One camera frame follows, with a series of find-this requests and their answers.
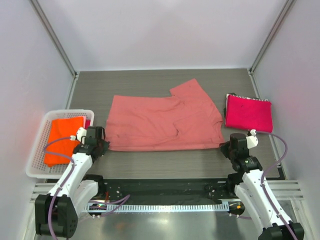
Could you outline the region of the salmon pink t shirt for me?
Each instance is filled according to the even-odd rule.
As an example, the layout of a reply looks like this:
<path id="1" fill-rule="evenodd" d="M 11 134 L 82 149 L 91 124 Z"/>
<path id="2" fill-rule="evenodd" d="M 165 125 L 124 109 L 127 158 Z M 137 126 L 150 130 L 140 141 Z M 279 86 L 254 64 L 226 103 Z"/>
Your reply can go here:
<path id="1" fill-rule="evenodd" d="M 194 78 L 168 97 L 115 95 L 106 121 L 106 140 L 117 152 L 216 149 L 225 139 L 223 118 Z"/>

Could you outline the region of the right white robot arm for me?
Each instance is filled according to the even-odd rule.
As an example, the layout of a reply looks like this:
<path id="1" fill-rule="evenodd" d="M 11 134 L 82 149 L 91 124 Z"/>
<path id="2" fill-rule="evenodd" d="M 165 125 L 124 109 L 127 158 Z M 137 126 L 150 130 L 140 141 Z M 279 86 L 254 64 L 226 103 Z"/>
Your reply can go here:
<path id="1" fill-rule="evenodd" d="M 223 155 L 235 171 L 227 176 L 225 191 L 231 198 L 238 197 L 248 211 L 260 240 L 302 240 L 303 226 L 293 222 L 283 210 L 267 180 L 259 160 L 250 149 L 259 143 L 253 129 L 248 135 L 232 133 L 229 141 L 220 145 Z"/>

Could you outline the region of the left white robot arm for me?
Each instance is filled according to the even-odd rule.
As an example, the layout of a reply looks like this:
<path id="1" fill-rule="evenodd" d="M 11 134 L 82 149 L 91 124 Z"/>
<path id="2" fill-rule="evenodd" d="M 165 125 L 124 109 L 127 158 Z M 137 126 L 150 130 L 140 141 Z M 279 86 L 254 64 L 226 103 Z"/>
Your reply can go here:
<path id="1" fill-rule="evenodd" d="M 102 157 L 110 143 L 101 126 L 80 128 L 69 140 L 78 144 L 58 182 L 34 202 L 35 233 L 40 236 L 71 238 L 77 229 L 82 210 L 92 198 L 102 199 L 107 192 L 101 175 L 87 174 Z"/>

